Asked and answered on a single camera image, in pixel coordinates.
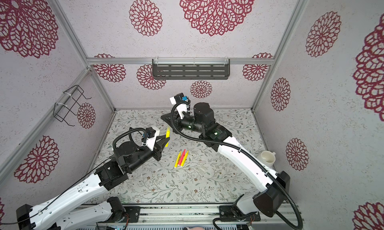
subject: red marker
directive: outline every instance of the red marker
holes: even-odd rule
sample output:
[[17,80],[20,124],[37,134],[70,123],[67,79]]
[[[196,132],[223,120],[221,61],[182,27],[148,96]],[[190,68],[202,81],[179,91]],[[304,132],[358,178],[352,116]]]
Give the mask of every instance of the red marker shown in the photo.
[[183,161],[184,155],[185,155],[185,149],[184,149],[183,154],[181,154],[181,156],[180,156],[180,160],[179,160],[179,163],[177,164],[177,166],[181,165],[181,162]]

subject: table surface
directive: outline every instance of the table surface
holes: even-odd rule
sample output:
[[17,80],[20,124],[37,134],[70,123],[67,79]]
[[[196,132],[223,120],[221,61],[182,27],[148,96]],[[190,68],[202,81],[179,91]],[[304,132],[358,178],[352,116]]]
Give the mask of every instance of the table surface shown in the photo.
[[[169,110],[120,110],[108,132],[95,166],[113,154],[112,142],[129,127],[156,126],[160,134],[168,125],[161,115]],[[216,122],[226,127],[253,155],[264,151],[259,131],[249,109],[214,110]],[[197,137],[199,133],[184,131]],[[139,143],[139,133],[133,134]],[[129,141],[123,138],[117,144]],[[183,167],[174,168],[180,151],[189,150]],[[160,161],[148,160],[129,179],[105,195],[94,197],[87,204],[98,204],[117,196],[122,203],[233,202],[241,194],[257,192],[250,180],[237,166],[204,143],[189,141],[171,131],[170,142]]]

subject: red flower print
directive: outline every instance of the red flower print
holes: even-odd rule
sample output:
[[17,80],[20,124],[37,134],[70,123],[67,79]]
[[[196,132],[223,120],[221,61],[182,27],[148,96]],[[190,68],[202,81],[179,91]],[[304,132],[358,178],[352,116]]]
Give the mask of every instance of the red flower print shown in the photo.
[[95,109],[89,103],[83,103],[77,111],[77,120],[83,128],[90,128],[95,123]]
[[356,57],[356,94],[364,99],[364,108],[372,109],[384,121],[384,14],[379,25],[364,39]]
[[212,85],[204,80],[199,80],[191,85],[191,93],[196,98],[205,98],[212,93]]
[[55,141],[49,136],[43,136],[13,175],[21,182],[37,183],[50,175],[58,158],[59,149]]
[[150,0],[136,0],[129,10],[133,27],[144,36],[157,34],[162,26],[161,13]]
[[4,216],[3,207],[4,207],[4,204],[1,203],[1,198],[0,198],[0,222]]
[[150,64],[140,66],[137,70],[137,79],[142,86],[152,90],[161,89],[167,82],[166,80],[156,80],[153,78],[152,65]]
[[45,0],[0,0],[0,42],[23,57],[49,55],[58,25]]
[[201,34],[223,35],[233,31],[252,11],[255,0],[180,0],[184,18]]
[[340,16],[337,12],[328,12],[321,16],[308,33],[306,48],[308,55],[321,56],[333,46],[340,32]]
[[353,213],[355,214],[352,218],[354,230],[384,229],[384,206],[381,203],[367,202],[365,205],[359,205],[359,209]]
[[[114,58],[109,54],[98,54],[95,58]],[[122,64],[95,64],[96,73],[110,82],[120,82],[125,78],[125,68]]]
[[291,97],[290,85],[285,78],[277,79],[271,91],[272,107],[276,111],[281,111],[287,107]]
[[297,138],[291,139],[285,150],[289,164],[296,170],[304,170],[308,164],[308,150],[304,143]]
[[[259,53],[252,58],[272,58],[273,56],[268,53]],[[243,75],[246,79],[257,81],[263,79],[269,65],[267,64],[246,64],[243,66]]]

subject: black mounting plate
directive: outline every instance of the black mounting plate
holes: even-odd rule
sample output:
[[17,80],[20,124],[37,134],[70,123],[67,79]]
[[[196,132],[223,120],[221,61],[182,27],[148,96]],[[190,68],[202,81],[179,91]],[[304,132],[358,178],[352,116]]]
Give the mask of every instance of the black mounting plate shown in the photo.
[[156,80],[202,80],[228,79],[230,60],[228,64],[157,64],[152,59],[152,75]]
[[[125,208],[126,213],[129,215],[128,223],[130,223],[130,222],[135,223],[139,220],[140,207],[124,207],[124,208]],[[124,218],[122,220],[120,220],[119,222],[127,222],[127,217],[124,216]]]
[[[219,206],[218,209],[219,209],[220,218],[234,218],[234,217],[236,217],[231,211],[231,206],[223,205],[223,206]],[[261,220],[259,212],[256,212],[255,214],[253,214],[249,217],[246,217],[244,219],[240,219],[239,221],[250,222],[251,220],[253,222],[259,222]],[[220,221],[233,222],[233,220],[220,220]]]

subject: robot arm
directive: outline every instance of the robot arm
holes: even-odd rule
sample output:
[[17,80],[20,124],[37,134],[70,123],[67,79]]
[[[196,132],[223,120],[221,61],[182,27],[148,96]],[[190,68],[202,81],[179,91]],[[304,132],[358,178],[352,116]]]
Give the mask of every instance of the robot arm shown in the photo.
[[[277,173],[275,170],[267,167],[250,154],[237,140],[232,136],[232,133],[225,127],[218,124],[214,119],[214,111],[209,107],[208,103],[197,103],[194,106],[194,116],[191,116],[189,111],[190,100],[179,93],[170,98],[171,103],[176,105],[178,113],[174,113],[172,124],[172,112],[161,116],[161,119],[173,126],[173,131],[181,134],[181,129],[187,129],[195,132],[200,132],[199,139],[212,140],[216,142],[225,142],[237,146],[241,152],[230,146],[225,146],[217,143],[207,143],[208,147],[212,147],[218,153],[224,155],[231,160],[241,171],[243,171],[255,187],[260,191],[247,197],[247,200],[238,199],[237,205],[234,206],[233,213],[237,215],[247,214],[252,210],[260,210],[266,216],[272,217],[276,210],[285,200],[283,193],[277,188],[271,177],[275,178],[286,191],[289,190],[290,177],[284,171]],[[270,176],[255,163],[263,166]]]
[[[289,197],[290,177],[284,171],[277,173],[275,170],[263,165],[252,156],[225,127],[214,119],[214,112],[208,103],[197,103],[194,106],[194,116],[190,115],[190,100],[182,93],[170,98],[176,105],[171,113],[161,116],[161,119],[172,126],[173,131],[191,140],[204,142],[208,147],[231,160],[260,191],[256,194],[241,196],[233,204],[231,211],[235,216],[243,216],[250,212],[261,211],[266,216],[278,214],[288,225],[294,229],[302,228],[302,219],[293,200]],[[181,133],[181,129],[200,132],[199,139]],[[142,146],[137,146],[131,137],[135,131],[144,132]],[[116,147],[117,141],[125,136],[131,141]],[[159,136],[156,127],[136,128],[118,136],[113,141],[113,156],[111,160],[96,172],[83,180],[80,184],[68,189],[54,199],[36,205],[24,205],[17,209],[17,220],[22,230],[72,230],[80,225],[90,222],[105,220],[118,221],[122,219],[125,209],[117,197],[96,207],[70,212],[86,200],[108,192],[110,189],[128,179],[128,173],[137,169],[150,158],[157,161],[169,137]],[[287,199],[292,205],[298,226],[290,223],[277,211],[281,203]]]
[[152,157],[157,161],[161,159],[161,153],[169,137],[159,136],[160,130],[154,126],[147,129],[130,129],[124,136],[135,131],[144,132],[143,146],[137,146],[133,141],[124,142],[119,147],[113,148],[109,162],[79,184],[44,203],[35,206],[25,204],[19,207],[16,210],[19,229],[71,230],[85,223],[122,219],[125,209],[117,197],[111,197],[95,207],[71,211],[88,199],[107,193],[127,180],[128,173],[132,174],[132,171]]

